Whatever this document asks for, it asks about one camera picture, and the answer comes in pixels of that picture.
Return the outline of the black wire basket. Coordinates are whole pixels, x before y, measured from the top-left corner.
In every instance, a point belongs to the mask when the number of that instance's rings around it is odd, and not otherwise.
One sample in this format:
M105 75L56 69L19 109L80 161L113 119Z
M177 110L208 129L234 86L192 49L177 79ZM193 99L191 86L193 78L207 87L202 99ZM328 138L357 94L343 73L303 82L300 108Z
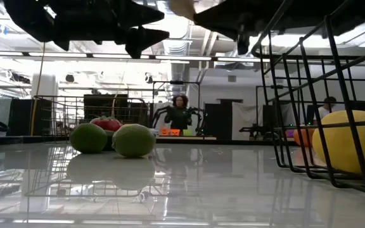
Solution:
M365 6L365 0L342 0L341 3L338 4L336 9L334 9L331 13L324 15L323 19L316 23L316 26L311 29L304 36L299 38L299 41L294 44L289 50L281 55L268 53L267 57L270 59L270 67L268 69L262 70L262 74L265 75L267 73L274 74L275 66L278 63L287 64L287 60L290 58L295 59L296 64L304 64L305 73L306 73L306 82L304 84L300 84L296 87L293 87L291 84L287 85L286 95L290 97L290 103L292 106L296 106L297 104L304 104L303 99L296 100L293 97L294 92L301 93L302 89L305 87L309 88L312 104L317 105L316 94L313 85L316 82L323 81L326 82L328 78L332 75L336 75L337 82L340 86L340 91L342 93L343 101L342 103L345 106L345 111L347 114L347 120L344 123L333 123L324 125L321 122L317 124L317 129L319 135L321 137L321 143L323 146L324 160L326 162L326 166L322 167L316 165L314 163L313 158L310 154L306 152L305 149L302 150L302 156L304 159L304 164L301 166L296 166L292 163L289 145L286 136L284 135L287 127L284 126L283 121L279 120L279 128L272 128L272 132L279 133L279 139L273 139L273 146L276 155L276 161L278 167L280 168L288 168L292 172L295 173L305 173L311 179L326 179L331 182L334 187L337 188L352 188L358 191L362 191L365 193L365 156L362 150L362 142L360 135L357 131L358 127L365 127L365 121L357 122L355 119L355 115L352 113L352 98L355 97L355 90L352 79L345 79L343 71L350 70L351 67L354 67L365 61L365 55L362 56L341 56L338 53L338 47L335 43L335 33L333 28L332 21L335 20L340 15L344 14L346 10L350 10L352 6ZM330 72L325 72L319 77L313 79L311 77L311 72L309 69L309 59L310 56L307 55L304 42L313 34L315 34L319 29L325 29L326 36L329 41L330 49L332 55L329 59L334 64L334 70ZM291 52L296 48L300 48L300 55L292 56ZM351 131L352 135L352 144L356 150L355 154L357 156L357 161L359 165L359 174L353 174L348 171L341 171L338 168L333 166L333 160L330 158L328 145L327 145L327 137L324 135L325 129L330 128L341 128L347 127Z

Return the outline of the green lime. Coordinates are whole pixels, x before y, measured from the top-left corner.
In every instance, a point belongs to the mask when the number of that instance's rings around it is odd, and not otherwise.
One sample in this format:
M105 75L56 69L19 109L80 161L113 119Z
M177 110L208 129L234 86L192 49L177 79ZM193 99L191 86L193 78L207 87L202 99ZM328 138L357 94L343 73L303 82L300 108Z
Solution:
M152 131L140 124L125 124L112 136L112 148L126 158L143 157L151 153L156 143Z
M101 153L107 143L107 134L92 123L81 123L69 135L73 149L85 154Z

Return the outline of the white garlic bulb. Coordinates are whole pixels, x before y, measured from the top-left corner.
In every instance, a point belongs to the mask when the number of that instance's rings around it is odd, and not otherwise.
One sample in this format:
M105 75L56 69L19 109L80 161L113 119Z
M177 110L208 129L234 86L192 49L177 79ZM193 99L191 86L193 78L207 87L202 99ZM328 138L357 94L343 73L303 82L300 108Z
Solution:
M169 8L177 16L194 20L196 14L194 0L169 0Z

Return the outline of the black shelf unit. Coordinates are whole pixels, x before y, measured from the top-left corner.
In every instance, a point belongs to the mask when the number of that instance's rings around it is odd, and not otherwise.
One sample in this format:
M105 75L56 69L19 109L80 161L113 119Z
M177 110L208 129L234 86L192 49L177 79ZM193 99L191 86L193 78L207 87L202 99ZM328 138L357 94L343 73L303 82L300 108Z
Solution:
M126 94L86 94L83 97L84 118L113 117L126 123L129 116L129 100Z

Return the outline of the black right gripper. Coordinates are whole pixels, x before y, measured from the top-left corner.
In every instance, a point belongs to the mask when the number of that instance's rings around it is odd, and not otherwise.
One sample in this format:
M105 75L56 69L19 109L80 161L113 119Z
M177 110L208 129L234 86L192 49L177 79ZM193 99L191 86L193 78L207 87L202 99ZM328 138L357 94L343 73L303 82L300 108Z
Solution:
M237 44L238 54L247 54L250 34L264 31L284 0L259 0L253 13L244 6L218 4L193 15L193 21L205 29L220 33ZM280 32L292 28L312 27L341 5L341 0L293 0L283 13L275 29Z

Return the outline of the yellow lemon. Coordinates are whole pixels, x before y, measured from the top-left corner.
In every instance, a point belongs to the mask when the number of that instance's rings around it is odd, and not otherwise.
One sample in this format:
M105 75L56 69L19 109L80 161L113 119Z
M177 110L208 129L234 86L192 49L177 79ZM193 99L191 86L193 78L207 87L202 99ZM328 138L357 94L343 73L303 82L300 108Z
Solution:
M356 122L365 121L365 111L353 110L353 116ZM347 122L349 120L345 110L329 113L321 119L323 125ZM324 128L323 131L332 167L349 173L361 174L350 127ZM365 159L365 126L357 126L357 132ZM314 131L312 145L317 157L322 162L325 162L323 145L318 129Z

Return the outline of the person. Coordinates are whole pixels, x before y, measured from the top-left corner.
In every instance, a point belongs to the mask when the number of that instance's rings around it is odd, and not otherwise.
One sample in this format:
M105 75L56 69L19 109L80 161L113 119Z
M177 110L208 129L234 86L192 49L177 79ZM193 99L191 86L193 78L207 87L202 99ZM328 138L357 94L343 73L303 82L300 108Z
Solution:
M330 114L333 111L333 107L336 105L336 98L333 96L329 96L324 100L324 104L321 105L317 111L319 113L319 115L314 117L314 121L316 121L317 119L322 119L323 117L325 117L326 115Z
M192 124L191 112L188 109L188 98L185 95L174 96L172 106L167 109L167 114L164 118L166 124L170 124L170 128L179 130L187 130Z

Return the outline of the orange fruit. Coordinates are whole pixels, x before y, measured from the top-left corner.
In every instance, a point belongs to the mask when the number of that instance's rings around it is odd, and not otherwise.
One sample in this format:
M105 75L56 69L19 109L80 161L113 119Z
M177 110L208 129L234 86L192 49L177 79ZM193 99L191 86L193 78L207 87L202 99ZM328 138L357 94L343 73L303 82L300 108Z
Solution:
M309 147L312 143L314 129L301 129L300 132L301 134L299 134L298 130L293 131L294 141L299 146Z

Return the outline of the wooden workbench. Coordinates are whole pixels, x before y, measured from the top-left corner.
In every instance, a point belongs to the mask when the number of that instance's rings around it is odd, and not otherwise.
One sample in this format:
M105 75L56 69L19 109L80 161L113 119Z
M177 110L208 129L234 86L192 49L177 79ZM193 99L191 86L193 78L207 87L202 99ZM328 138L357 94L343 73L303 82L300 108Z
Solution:
M156 136L157 139L165 139L165 140L217 140L216 137L212 136Z

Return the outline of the tall black cabinet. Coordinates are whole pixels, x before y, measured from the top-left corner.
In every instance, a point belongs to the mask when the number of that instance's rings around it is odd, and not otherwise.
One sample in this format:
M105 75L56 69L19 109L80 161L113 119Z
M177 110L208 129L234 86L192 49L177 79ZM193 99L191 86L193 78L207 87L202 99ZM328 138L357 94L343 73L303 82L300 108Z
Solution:
M242 103L242 99L220 99L219 103L205 103L204 133L217 140L232 139L232 104Z

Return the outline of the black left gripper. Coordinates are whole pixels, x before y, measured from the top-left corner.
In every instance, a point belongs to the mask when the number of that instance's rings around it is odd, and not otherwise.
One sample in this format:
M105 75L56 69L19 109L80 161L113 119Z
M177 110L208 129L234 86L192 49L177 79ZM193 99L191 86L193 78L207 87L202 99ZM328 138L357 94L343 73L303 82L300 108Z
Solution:
M98 45L113 41L125 44L132 59L140 59L145 49L170 35L167 31L142 27L164 19L164 13L133 0L3 0L3 3L12 21L22 30L39 42L53 41L65 51L69 50L70 41L93 41Z

